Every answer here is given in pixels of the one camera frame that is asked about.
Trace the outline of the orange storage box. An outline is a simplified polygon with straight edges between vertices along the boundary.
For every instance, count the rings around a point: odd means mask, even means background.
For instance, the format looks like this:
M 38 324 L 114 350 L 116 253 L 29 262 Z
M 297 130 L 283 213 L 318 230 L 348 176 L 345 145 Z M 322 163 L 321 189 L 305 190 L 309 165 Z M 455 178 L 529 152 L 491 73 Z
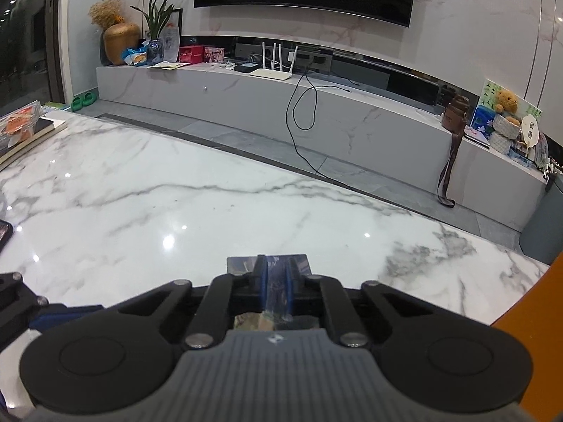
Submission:
M 537 421 L 560 421 L 563 406 L 563 268 L 557 257 L 495 328 L 517 338 L 532 356 L 532 380 L 521 407 Z

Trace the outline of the potted plant blue vase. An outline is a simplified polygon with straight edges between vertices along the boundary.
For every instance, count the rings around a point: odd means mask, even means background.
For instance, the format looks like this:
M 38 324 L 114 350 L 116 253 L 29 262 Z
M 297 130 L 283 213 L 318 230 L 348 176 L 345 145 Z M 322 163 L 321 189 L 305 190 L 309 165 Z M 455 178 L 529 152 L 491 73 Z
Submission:
M 146 62 L 153 66 L 163 61 L 164 48 L 160 39 L 166 23 L 169 21 L 175 5 L 170 0 L 149 0 L 147 9 L 132 6 L 137 12 L 143 15 L 148 26 L 148 41 L 146 42 Z

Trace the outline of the gold round vase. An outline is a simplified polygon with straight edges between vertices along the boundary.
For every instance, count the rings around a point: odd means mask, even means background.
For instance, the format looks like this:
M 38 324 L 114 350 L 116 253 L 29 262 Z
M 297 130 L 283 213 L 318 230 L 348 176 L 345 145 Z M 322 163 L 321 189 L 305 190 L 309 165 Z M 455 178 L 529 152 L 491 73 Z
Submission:
M 140 28 L 137 24 L 123 22 L 112 25 L 103 33 L 104 50 L 113 65 L 122 65 L 121 55 L 127 49 L 135 49 L 140 39 Z

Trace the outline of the white wifi router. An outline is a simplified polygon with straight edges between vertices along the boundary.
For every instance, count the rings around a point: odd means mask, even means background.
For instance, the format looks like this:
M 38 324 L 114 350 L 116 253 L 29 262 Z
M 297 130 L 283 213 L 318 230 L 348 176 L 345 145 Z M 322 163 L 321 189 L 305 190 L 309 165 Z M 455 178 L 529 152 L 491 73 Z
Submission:
M 250 72 L 251 76 L 273 79 L 278 81 L 286 81 L 293 75 L 295 61 L 299 47 L 296 46 L 293 51 L 289 51 L 288 59 L 290 65 L 288 68 L 283 66 L 283 48 L 279 43 L 274 43 L 271 50 L 270 64 L 267 64 L 265 44 L 262 44 L 262 65 L 260 68 Z

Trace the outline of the dark picture card box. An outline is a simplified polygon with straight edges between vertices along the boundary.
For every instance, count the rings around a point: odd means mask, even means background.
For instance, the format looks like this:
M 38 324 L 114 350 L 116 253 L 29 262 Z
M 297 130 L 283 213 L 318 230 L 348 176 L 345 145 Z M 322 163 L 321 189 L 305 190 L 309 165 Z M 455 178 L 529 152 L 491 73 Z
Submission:
M 250 287 L 258 294 L 259 308 L 247 309 L 234 317 L 234 330 L 293 331 L 320 326 L 319 318 L 294 313 L 294 301 L 312 274 L 305 254 L 230 256 L 227 273 L 248 276 Z

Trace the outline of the stacked books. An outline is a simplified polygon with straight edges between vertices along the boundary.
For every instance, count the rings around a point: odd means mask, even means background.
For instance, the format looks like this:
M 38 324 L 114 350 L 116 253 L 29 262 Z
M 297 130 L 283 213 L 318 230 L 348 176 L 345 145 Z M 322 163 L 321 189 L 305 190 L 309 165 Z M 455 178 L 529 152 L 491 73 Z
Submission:
M 65 120 L 47 116 L 38 100 L 1 117 L 1 169 L 67 127 Z

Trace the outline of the white marble TV console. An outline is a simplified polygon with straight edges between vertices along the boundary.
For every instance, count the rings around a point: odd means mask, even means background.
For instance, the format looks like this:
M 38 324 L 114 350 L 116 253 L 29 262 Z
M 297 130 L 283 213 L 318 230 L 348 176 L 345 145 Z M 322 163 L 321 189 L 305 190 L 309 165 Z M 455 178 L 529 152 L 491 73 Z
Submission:
M 203 64 L 174 71 L 99 67 L 96 79 L 103 100 L 294 143 L 426 192 L 435 191 L 449 156 L 451 135 L 440 117 L 348 82 L 313 75 L 277 81 Z M 539 172 L 464 140 L 448 194 L 520 231 L 545 188 Z

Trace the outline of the green slippers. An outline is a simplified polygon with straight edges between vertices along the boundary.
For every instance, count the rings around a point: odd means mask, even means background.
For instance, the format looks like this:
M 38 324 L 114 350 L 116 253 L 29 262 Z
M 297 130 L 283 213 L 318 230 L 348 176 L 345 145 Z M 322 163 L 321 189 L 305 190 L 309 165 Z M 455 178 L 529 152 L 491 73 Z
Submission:
M 78 94 L 71 101 L 71 110 L 76 113 L 78 110 L 90 107 L 95 101 L 97 101 L 97 94 L 95 91 L 89 90 L 84 94 Z

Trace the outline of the grey round trash bin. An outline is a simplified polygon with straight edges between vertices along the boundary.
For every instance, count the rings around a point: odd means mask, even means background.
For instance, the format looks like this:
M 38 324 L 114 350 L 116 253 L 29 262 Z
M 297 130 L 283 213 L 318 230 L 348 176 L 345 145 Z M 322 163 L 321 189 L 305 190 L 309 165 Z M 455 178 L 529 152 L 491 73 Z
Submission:
M 523 254 L 547 265 L 563 248 L 563 191 L 562 175 L 552 175 L 538 208 L 519 237 Z

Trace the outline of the red gift box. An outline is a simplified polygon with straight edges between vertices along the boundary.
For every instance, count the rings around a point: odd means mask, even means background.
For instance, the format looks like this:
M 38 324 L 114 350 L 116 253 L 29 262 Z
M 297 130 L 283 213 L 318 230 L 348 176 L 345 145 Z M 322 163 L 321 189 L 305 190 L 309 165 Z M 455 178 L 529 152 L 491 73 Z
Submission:
M 188 65 L 200 63 L 222 63 L 224 61 L 224 48 L 192 45 L 179 48 L 178 62 Z

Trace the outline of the teddy bear picture pile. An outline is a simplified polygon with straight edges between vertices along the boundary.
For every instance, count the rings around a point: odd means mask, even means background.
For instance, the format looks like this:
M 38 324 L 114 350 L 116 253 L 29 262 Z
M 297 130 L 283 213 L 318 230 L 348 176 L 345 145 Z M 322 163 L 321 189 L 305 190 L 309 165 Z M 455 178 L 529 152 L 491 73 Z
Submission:
M 550 156 L 547 138 L 539 129 L 541 116 L 538 107 L 487 79 L 469 123 L 470 135 L 480 133 L 491 149 L 545 172 Z

